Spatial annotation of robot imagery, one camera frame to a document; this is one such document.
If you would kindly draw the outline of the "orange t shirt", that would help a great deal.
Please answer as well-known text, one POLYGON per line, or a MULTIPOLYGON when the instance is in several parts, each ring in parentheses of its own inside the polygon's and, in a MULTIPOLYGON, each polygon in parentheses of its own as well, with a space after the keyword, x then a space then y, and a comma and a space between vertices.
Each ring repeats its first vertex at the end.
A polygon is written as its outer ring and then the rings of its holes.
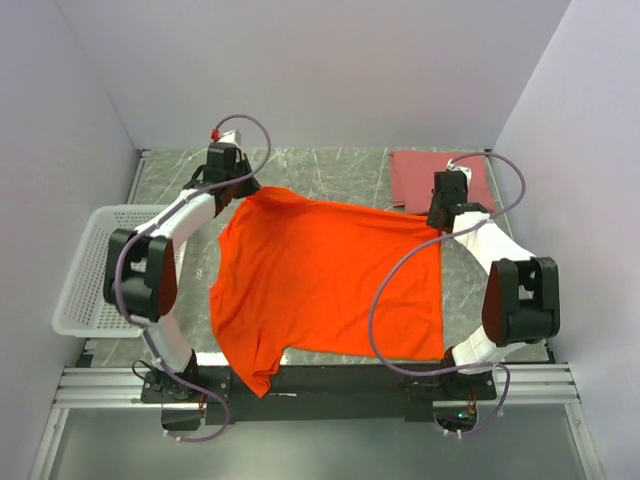
POLYGON ((257 396, 289 348, 440 359, 437 236, 419 216, 261 189, 219 237, 210 317, 222 352, 257 396))

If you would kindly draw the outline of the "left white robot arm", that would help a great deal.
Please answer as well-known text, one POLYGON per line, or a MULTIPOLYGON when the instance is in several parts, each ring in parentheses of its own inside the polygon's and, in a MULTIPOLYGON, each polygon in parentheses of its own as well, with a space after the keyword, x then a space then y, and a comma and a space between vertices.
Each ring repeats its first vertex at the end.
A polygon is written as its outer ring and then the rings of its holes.
POLYGON ((237 135, 212 141, 178 197, 151 220, 112 232, 103 283, 104 300, 139 329, 164 389, 176 401, 200 388, 196 354, 174 314, 178 293, 175 253, 234 199, 260 189, 237 135))

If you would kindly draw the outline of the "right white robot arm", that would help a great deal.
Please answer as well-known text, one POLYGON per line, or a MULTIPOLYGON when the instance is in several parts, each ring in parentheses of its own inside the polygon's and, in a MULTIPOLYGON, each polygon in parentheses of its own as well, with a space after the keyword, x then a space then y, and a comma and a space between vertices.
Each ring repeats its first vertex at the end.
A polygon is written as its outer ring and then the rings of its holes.
POLYGON ((483 375, 509 354, 560 329, 556 262, 519 246, 484 206, 468 200, 468 187, 462 170, 436 172, 427 216, 428 226, 451 234, 488 274, 481 326, 444 355, 449 368, 439 387, 452 399, 483 386, 483 375))

